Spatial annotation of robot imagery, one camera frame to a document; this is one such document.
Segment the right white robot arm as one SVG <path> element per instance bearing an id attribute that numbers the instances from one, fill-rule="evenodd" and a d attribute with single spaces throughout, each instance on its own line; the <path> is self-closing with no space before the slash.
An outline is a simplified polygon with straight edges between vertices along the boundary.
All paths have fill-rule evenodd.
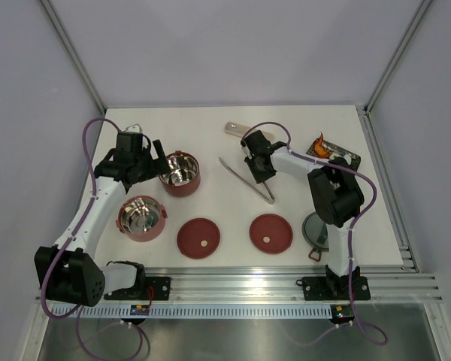
<path id="1" fill-rule="evenodd" d="M 353 288 L 347 274 L 356 264 L 350 250 L 350 234 L 365 201 L 346 160 L 338 157 L 326 162 L 296 154 L 283 141 L 271 143 L 261 131 L 243 137 L 241 147 L 256 183 L 281 172 L 308 184 L 315 213 L 327 227 L 327 270 L 333 275 L 326 279 L 326 289 L 331 296 L 343 298 Z"/>

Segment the dark red steel bowl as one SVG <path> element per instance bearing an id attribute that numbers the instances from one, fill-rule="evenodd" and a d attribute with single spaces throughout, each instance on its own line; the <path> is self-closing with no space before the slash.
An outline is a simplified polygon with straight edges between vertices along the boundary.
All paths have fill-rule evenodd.
<path id="1" fill-rule="evenodd" d="M 168 167 L 173 168 L 173 184 L 163 184 L 165 191 L 174 197 L 191 196 L 201 183 L 198 160 L 190 153 L 176 150 L 166 157 Z"/>

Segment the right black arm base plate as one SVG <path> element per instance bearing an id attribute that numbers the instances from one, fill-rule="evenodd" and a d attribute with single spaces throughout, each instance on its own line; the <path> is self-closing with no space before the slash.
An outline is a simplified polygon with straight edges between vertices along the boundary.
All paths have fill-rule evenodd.
<path id="1" fill-rule="evenodd" d="M 368 279 L 364 276 L 353 276 L 350 285 L 348 276 L 303 277 L 296 284 L 302 288 L 306 301 L 349 301 L 349 293 L 354 301 L 371 300 Z"/>

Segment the pink steel bowl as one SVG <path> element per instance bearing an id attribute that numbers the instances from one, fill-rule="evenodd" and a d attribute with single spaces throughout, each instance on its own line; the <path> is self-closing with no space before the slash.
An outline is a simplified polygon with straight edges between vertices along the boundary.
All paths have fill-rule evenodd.
<path id="1" fill-rule="evenodd" d="M 135 196 L 120 208 L 115 221 L 118 230 L 136 242 L 158 238 L 165 228 L 165 207 L 150 196 Z"/>

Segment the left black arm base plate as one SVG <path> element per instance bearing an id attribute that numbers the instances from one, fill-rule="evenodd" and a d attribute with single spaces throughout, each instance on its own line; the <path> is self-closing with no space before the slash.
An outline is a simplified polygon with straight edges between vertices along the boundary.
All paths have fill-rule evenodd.
<path id="1" fill-rule="evenodd" d="M 106 300 L 114 301 L 168 301 L 171 279 L 169 277 L 141 278 L 129 288 L 122 288 L 111 293 L 105 293 Z"/>

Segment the metal tongs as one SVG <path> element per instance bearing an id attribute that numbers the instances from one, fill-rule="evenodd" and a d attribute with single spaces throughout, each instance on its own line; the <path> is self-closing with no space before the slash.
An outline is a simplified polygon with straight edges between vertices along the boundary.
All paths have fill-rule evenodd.
<path id="1" fill-rule="evenodd" d="M 233 168 L 231 168 L 222 157 L 219 157 L 219 162 L 228 172 L 233 174 L 238 180 L 240 180 L 243 184 L 245 184 L 248 188 L 250 188 L 262 199 L 264 199 L 269 205 L 273 205 L 275 203 L 275 196 L 266 182 L 262 182 L 262 186 L 266 191 L 266 193 L 263 193 L 262 191 L 259 190 L 259 188 L 252 185 L 248 180 L 246 180 L 244 177 L 238 174 Z"/>

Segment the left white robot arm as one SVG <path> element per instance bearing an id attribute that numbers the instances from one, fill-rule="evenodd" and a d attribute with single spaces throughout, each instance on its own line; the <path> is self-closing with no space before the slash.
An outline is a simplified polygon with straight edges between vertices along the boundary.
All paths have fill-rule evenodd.
<path id="1" fill-rule="evenodd" d="M 126 198 L 133 185 L 164 175 L 168 160 L 160 141 L 134 132 L 120 132 L 116 146 L 92 170 L 92 193 L 67 229 L 51 247 L 39 247 L 35 268 L 41 306 L 48 301 L 93 307 L 102 296 L 151 302 L 161 287 L 132 261 L 95 263 L 98 242 L 110 219 L 136 242 L 157 238 L 168 217 L 165 207 L 150 196 Z"/>

